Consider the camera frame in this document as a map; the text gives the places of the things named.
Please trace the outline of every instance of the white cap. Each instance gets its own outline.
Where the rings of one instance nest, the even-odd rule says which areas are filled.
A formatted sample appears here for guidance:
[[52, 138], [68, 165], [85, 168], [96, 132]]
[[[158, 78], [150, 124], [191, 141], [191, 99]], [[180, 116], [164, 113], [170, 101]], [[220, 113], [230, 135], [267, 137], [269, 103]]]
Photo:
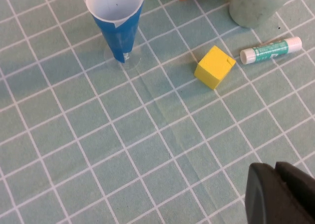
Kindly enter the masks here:
[[294, 53], [302, 49], [302, 40], [299, 37], [285, 39], [289, 46], [288, 53]]
[[240, 56], [243, 64], [250, 64], [256, 61], [256, 54], [252, 48], [242, 50]]

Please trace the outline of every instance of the clear plastic base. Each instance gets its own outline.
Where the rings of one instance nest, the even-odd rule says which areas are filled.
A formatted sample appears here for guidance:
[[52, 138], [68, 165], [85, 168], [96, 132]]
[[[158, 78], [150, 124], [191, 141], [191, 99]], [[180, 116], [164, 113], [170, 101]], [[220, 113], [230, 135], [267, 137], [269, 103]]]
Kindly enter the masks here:
[[[106, 59], [106, 55], [108, 55], [108, 51], [104, 51], [104, 58]], [[130, 53], [124, 53], [125, 63], [121, 63], [117, 61], [124, 70], [128, 71], [136, 68], [141, 61], [141, 49], [135, 48]]]

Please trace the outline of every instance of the blue paper cone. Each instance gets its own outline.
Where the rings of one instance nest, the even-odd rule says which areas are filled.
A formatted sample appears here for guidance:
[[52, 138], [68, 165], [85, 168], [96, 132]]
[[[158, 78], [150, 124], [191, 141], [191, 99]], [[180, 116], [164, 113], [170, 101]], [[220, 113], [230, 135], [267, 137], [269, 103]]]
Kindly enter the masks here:
[[116, 60], [132, 51], [144, 0], [86, 0]]

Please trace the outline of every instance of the glue stick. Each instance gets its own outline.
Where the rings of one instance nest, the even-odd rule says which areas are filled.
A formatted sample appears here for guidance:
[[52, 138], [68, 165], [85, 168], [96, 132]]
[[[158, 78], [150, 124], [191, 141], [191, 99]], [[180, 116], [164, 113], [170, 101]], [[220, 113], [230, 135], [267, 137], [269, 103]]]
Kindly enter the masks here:
[[270, 43], [257, 48], [248, 48], [241, 51], [243, 64], [260, 62], [278, 55], [297, 52], [302, 49], [302, 41], [299, 37], [287, 38], [280, 42]]

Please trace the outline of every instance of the yellow block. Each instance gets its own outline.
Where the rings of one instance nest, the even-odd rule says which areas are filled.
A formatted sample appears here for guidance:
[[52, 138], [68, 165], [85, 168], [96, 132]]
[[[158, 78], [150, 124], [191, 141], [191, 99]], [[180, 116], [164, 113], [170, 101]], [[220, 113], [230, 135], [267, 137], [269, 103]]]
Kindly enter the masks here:
[[225, 54], [220, 48], [214, 46], [199, 62], [195, 77], [215, 89], [224, 77], [230, 72], [236, 61]]

